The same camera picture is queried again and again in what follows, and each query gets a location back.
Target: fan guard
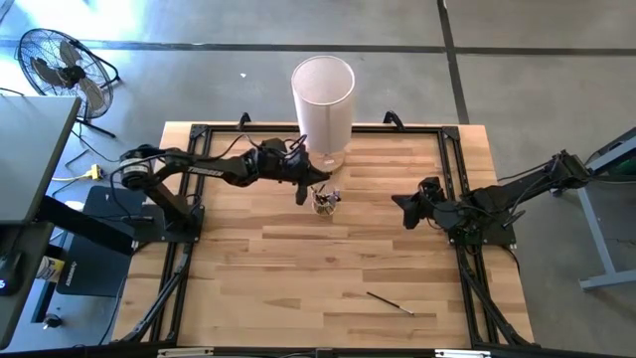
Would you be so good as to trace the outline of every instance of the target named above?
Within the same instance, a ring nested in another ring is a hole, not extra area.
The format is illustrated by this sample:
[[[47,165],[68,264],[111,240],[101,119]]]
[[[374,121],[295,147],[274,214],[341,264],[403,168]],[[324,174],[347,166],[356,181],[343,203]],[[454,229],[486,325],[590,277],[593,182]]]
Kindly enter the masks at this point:
[[[20,39],[17,60],[40,95],[81,98],[79,115],[84,119],[104,115],[112,104],[112,80],[100,59],[65,33],[28,31]]]

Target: gray desk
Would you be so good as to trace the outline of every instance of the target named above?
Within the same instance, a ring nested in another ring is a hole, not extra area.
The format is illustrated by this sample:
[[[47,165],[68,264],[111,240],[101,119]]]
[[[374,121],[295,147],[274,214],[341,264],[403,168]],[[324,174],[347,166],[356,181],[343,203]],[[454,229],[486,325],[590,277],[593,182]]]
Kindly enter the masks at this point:
[[[53,224],[29,224],[45,196],[80,109],[74,97],[0,96],[0,252],[23,253],[23,284],[0,296],[0,349],[6,347],[27,300]]]
[[[34,219],[80,105],[74,97],[0,96],[0,225]]]

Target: gray metal stand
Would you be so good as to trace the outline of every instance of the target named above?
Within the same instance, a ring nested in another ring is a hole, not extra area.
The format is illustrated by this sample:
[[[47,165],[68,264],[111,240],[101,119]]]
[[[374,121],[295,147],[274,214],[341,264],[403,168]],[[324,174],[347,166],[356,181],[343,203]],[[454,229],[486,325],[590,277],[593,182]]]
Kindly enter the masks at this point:
[[[612,164],[620,163],[625,158],[633,155],[632,152],[634,149],[636,149],[636,136],[624,141],[621,145],[593,160],[589,163],[587,168],[594,174],[600,174],[611,167]],[[594,243],[596,244],[596,249],[600,255],[600,260],[603,263],[605,274],[590,277],[588,279],[582,279],[580,281],[580,287],[588,290],[597,287],[610,286],[613,284],[635,282],[636,269],[616,271],[612,258],[609,254],[609,250],[607,249],[607,245],[605,244],[605,237],[603,236],[599,225],[600,218],[594,212],[588,190],[589,188],[586,187],[578,189],[578,197],[583,207],[587,224],[589,225],[589,229],[594,237]]]

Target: wooden tabletop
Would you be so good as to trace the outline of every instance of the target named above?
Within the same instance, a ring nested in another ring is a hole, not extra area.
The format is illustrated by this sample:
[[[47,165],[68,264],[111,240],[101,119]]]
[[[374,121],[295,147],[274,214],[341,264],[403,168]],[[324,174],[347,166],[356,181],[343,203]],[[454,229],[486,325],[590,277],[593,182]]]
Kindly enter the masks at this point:
[[[191,124],[166,123],[161,147],[185,150]],[[470,187],[495,183],[485,127],[459,129]],[[236,136],[215,133],[212,154],[223,152]],[[250,136],[260,142],[297,134]],[[247,149],[242,140],[230,155]],[[332,179],[342,202],[329,217],[314,214],[310,200],[296,206],[289,184],[262,180],[238,188],[206,179],[206,220],[190,268],[179,345],[469,346],[453,248],[426,222],[404,229],[401,210],[391,200],[391,194],[413,193],[424,177],[442,174],[436,138],[354,133],[346,151],[345,165]],[[179,181],[174,175],[164,183],[176,192]],[[151,244],[133,258],[113,339],[130,331],[154,300],[165,251],[165,244]],[[483,252],[494,301],[532,340],[515,262],[501,248]],[[172,301],[168,307],[164,326]],[[476,311],[485,332],[481,306]]]

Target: black mat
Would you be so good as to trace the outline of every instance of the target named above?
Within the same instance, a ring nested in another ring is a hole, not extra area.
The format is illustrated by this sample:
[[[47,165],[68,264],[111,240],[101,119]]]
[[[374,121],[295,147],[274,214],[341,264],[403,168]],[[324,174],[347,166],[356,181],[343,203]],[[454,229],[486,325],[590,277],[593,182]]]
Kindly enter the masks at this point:
[[[142,192],[115,189],[117,200],[131,214],[139,213],[146,196]],[[96,217],[118,216],[121,208],[112,200],[110,188],[90,189],[83,212]],[[129,235],[132,228],[118,222],[118,218],[99,219]],[[66,264],[57,291],[61,294],[80,294],[115,297],[121,282],[128,274],[130,257],[99,246],[84,237],[73,236],[65,258]]]

